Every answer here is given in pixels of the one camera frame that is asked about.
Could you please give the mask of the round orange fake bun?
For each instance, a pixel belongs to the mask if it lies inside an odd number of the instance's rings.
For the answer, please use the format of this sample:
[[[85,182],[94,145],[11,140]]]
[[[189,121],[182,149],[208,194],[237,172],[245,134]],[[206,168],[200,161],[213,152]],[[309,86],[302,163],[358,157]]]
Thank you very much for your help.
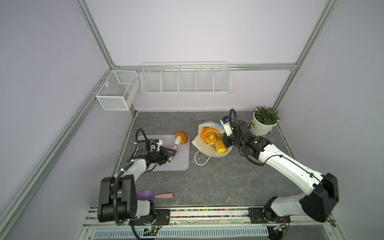
[[[179,139],[181,145],[185,145],[188,142],[188,136],[184,132],[177,132],[175,138]]]

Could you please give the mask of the paper bag with landscape print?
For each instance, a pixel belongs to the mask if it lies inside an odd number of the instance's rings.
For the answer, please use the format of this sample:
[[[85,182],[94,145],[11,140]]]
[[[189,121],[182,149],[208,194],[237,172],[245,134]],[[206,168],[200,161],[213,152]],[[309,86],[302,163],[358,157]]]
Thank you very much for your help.
[[[198,135],[192,141],[192,144],[198,149],[194,156],[198,166],[204,166],[211,157],[226,157],[232,151],[233,147],[225,147],[224,136],[226,136],[225,129],[218,123],[208,121],[199,124]],[[204,163],[198,162],[197,154],[199,153],[208,157]]]

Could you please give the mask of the fake braided ring bread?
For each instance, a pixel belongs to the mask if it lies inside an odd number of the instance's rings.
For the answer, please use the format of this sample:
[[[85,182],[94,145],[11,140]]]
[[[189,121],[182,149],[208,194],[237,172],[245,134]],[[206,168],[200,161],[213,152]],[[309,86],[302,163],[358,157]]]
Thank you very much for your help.
[[[208,144],[209,146],[212,146],[217,140],[216,132],[210,127],[205,127],[201,132],[201,139],[204,143]]]

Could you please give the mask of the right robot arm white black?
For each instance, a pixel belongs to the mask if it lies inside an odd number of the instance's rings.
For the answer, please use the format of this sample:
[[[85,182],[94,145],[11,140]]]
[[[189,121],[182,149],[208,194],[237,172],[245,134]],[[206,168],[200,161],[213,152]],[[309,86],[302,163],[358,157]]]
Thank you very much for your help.
[[[221,125],[225,130],[225,147],[237,147],[240,153],[256,166],[273,167],[302,190],[299,195],[270,198],[264,205],[262,218],[273,223],[285,216],[306,215],[320,223],[327,221],[340,199],[338,179],[334,175],[323,175],[304,166],[268,139],[254,136],[244,121],[232,121],[225,116],[221,119]]]

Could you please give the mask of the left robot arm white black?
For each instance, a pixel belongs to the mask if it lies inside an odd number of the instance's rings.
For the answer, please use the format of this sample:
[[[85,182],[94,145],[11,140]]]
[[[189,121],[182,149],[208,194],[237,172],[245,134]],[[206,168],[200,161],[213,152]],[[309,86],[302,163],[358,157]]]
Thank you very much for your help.
[[[181,138],[177,137],[174,146],[166,148],[160,141],[136,140],[133,155],[128,165],[116,175],[102,179],[100,185],[98,220],[101,223],[115,222],[120,226],[138,218],[156,218],[156,209],[152,200],[139,200],[136,180],[148,171],[151,164],[169,163],[177,153]]]

